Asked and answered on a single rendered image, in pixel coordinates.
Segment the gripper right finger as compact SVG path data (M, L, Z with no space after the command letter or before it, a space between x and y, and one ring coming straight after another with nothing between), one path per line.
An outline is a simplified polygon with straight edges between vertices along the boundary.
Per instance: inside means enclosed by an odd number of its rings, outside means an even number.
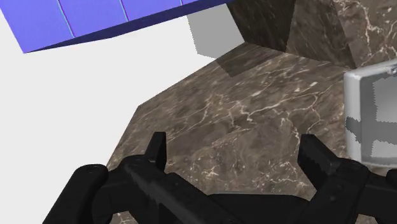
M302 134L298 165L316 189L296 224L355 224L358 215L397 224L397 169L385 176L336 156L314 134Z

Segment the grey metal sink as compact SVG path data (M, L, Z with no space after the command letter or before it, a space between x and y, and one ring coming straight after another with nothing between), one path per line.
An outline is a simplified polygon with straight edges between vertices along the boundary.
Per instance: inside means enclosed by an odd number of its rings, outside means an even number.
M344 110L347 154L397 168L397 59L346 72Z

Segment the blue panelled cabinet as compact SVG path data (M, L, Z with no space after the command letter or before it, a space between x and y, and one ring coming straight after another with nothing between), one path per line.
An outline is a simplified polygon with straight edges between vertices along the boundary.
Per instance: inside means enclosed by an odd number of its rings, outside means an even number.
M233 0L0 0L24 53L113 38Z

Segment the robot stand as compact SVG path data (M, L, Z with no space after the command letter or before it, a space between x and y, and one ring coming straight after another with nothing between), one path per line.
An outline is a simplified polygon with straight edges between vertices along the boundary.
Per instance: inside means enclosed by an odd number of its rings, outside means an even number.
M397 0L234 0L244 41L357 68L397 58Z

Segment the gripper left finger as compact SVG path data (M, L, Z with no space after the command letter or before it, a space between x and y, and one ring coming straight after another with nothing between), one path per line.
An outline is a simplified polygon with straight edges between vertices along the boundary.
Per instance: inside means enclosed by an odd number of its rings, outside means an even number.
M142 155L112 171L77 168L43 224L110 224L128 211L140 224L237 224L237 217L175 173L164 172L166 135L154 132Z

